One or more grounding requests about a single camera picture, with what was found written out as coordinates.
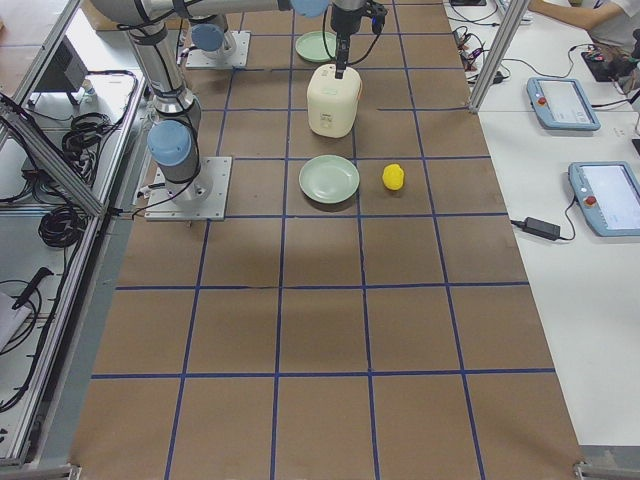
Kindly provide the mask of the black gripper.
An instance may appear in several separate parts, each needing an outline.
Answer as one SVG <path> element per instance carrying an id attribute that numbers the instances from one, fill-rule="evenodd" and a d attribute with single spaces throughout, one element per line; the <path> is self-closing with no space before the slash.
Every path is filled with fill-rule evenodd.
<path id="1" fill-rule="evenodd" d="M 341 80 L 348 67 L 349 35 L 360 30 L 363 18 L 371 20 L 371 30 L 375 35 L 382 33 L 387 16 L 387 8 L 373 0 L 335 0 L 331 7 L 331 28 L 336 33 L 335 78 Z"/>

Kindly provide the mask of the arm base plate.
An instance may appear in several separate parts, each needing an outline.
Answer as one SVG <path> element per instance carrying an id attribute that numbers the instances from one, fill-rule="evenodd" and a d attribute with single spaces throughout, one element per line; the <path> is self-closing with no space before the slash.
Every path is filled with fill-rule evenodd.
<path id="1" fill-rule="evenodd" d="M 251 32 L 222 32 L 216 29 L 194 29 L 193 49 L 188 53 L 187 69 L 244 69 L 248 60 Z"/>
<path id="2" fill-rule="evenodd" d="M 201 157 L 200 173 L 190 186 L 171 200 L 182 186 L 166 183 L 156 168 L 154 181 L 164 186 L 150 192 L 151 206 L 143 211 L 147 221 L 223 221 L 226 213 L 232 158 Z"/>

